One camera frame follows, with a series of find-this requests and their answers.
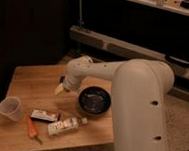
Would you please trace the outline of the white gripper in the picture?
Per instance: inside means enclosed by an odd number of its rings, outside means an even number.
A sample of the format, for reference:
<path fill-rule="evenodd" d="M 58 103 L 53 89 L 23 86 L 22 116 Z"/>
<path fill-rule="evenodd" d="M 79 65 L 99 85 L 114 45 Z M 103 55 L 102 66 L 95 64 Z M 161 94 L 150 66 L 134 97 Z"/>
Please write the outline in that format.
<path fill-rule="evenodd" d="M 77 90 L 79 87 L 79 79 L 76 76 L 65 76 L 63 83 L 60 83 L 54 90 L 54 94 L 58 95 L 63 92 L 65 89 L 68 91 Z"/>

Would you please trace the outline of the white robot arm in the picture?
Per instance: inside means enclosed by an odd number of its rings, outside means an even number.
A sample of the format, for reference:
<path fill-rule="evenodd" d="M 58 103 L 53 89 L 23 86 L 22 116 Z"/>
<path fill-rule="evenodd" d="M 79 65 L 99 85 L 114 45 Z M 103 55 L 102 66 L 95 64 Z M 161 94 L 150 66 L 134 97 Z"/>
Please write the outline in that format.
<path fill-rule="evenodd" d="M 71 60 L 66 70 L 57 94 L 78 89 L 87 76 L 111 82 L 115 151 L 168 151 L 164 95 L 174 85 L 170 66 L 142 59 L 94 63 L 84 56 Z"/>

